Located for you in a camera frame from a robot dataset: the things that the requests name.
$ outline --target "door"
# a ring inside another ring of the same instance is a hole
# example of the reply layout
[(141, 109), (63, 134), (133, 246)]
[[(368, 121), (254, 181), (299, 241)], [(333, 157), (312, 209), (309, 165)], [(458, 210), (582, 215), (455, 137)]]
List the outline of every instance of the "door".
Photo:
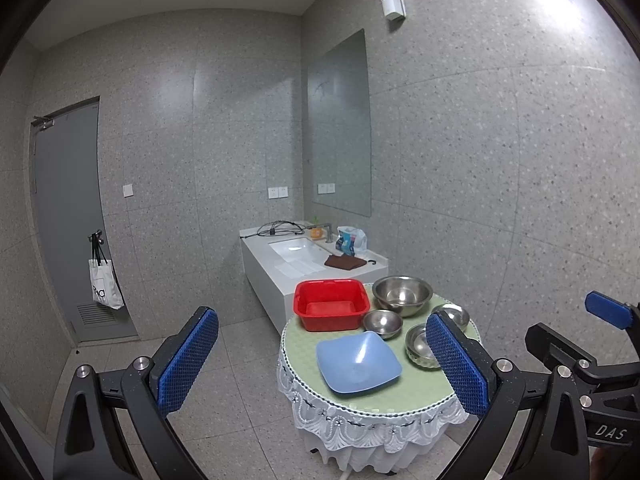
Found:
[[(89, 279), (88, 236), (97, 230), (104, 233), (98, 188), (98, 103), (64, 112), (54, 118), (53, 126), (34, 126), (34, 130), (35, 213), (60, 309), (79, 341), (136, 335), (127, 307), (113, 310), (95, 303)], [(102, 250), (110, 259), (105, 234), (102, 239)]]

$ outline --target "blue gripper pad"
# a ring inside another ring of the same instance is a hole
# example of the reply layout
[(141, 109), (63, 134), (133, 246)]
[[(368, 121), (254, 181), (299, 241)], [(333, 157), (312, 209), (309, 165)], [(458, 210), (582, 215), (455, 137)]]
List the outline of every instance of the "blue gripper pad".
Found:
[(439, 316), (427, 318), (425, 337), (462, 407), (482, 417), (489, 408), (484, 376)]
[(158, 409), (162, 416), (180, 409), (216, 339), (218, 314), (208, 309), (159, 378)]
[(587, 297), (584, 298), (584, 306), (587, 312), (598, 316), (600, 319), (620, 330), (629, 328), (634, 320), (631, 309), (629, 309), (628, 306), (612, 300), (595, 290), (587, 294)]

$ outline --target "stainless steel bowl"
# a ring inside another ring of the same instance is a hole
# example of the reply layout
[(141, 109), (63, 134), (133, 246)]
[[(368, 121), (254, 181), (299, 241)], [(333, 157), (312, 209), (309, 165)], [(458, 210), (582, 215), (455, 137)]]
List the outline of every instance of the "stainless steel bowl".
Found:
[(391, 339), (402, 328), (402, 318), (391, 310), (370, 310), (362, 318), (364, 330), (371, 330), (382, 339)]
[(424, 336), (424, 323), (412, 326), (404, 337), (406, 354), (420, 368), (435, 370), (440, 364), (431, 351)]
[(447, 313), (449, 318), (458, 326), (462, 332), (469, 324), (469, 313), (461, 306), (454, 305), (453, 303), (445, 303), (444, 305), (437, 306), (431, 313), (442, 310)]
[(373, 284), (372, 291), (383, 308), (402, 317), (418, 314), (433, 296), (429, 283), (409, 276), (380, 278)]

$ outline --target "door vent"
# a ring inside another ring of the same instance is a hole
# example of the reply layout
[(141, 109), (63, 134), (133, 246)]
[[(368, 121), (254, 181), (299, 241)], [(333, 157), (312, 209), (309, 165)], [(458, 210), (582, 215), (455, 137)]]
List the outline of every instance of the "door vent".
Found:
[(78, 312), (84, 326), (108, 326), (117, 323), (113, 309), (99, 303), (80, 305)]

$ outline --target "faucet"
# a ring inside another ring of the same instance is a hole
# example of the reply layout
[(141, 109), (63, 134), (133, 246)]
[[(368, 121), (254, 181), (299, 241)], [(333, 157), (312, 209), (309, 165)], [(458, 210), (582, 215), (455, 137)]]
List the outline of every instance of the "faucet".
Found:
[(307, 229), (315, 229), (316, 227), (320, 227), (322, 229), (326, 229), (326, 241), (325, 243), (330, 244), (332, 242), (333, 230), (331, 224), (318, 224), (318, 225), (309, 225)]

